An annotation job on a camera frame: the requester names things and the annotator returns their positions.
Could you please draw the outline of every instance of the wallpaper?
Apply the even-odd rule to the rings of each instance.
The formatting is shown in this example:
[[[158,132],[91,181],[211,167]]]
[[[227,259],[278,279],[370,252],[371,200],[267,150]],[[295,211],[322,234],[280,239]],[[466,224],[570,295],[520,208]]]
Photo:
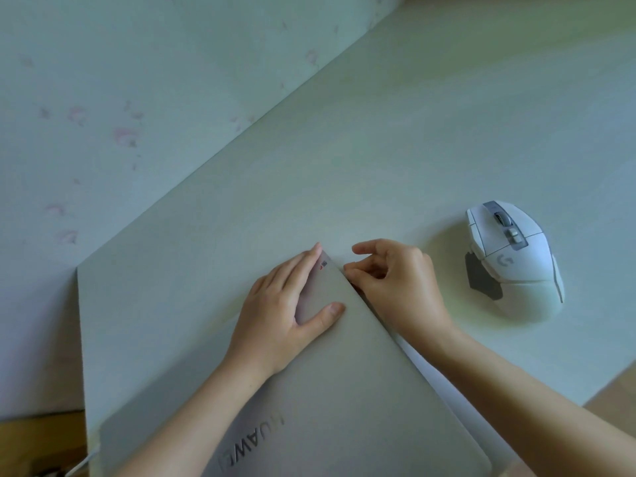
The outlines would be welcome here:
[[[402,1],[0,0],[0,418],[82,407],[75,267]]]

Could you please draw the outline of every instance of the white cable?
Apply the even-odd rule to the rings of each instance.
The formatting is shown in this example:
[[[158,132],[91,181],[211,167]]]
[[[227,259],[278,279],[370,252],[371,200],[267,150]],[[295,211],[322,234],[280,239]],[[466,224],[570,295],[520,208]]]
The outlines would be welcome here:
[[[91,453],[88,454],[83,461],[81,461],[79,464],[77,464],[75,467],[73,467],[71,470],[69,470],[66,473],[66,477],[71,477],[74,473],[82,470],[84,465],[88,464],[93,457],[95,457],[97,454],[99,454],[99,450],[100,449],[101,449],[101,445],[98,445],[97,447],[92,449]]]

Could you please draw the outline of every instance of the computer mouse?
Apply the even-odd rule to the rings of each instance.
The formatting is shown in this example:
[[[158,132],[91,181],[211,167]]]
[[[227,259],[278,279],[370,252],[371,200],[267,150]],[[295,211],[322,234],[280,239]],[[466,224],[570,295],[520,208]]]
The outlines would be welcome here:
[[[559,313],[565,301],[563,280],[539,225],[502,201],[472,207],[466,217],[470,287],[489,296],[513,319],[538,321]]]

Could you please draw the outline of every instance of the left hand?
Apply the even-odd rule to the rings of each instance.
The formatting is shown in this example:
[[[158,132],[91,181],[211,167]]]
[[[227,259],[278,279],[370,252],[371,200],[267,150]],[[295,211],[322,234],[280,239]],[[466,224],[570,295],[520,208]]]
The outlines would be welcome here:
[[[328,304],[303,325],[294,318],[300,292],[321,253],[316,243],[256,280],[238,317],[227,362],[247,365],[265,381],[338,320],[345,310],[342,303]]]

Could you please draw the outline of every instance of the silver laptop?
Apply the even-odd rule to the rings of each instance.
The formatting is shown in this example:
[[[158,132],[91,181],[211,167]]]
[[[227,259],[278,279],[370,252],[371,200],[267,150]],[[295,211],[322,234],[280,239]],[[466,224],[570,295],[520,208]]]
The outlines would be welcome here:
[[[481,448],[322,253],[301,293],[298,322],[332,301],[346,304],[344,316],[245,405],[203,475],[490,475]],[[229,321],[104,423],[106,475],[217,367],[235,323]]]

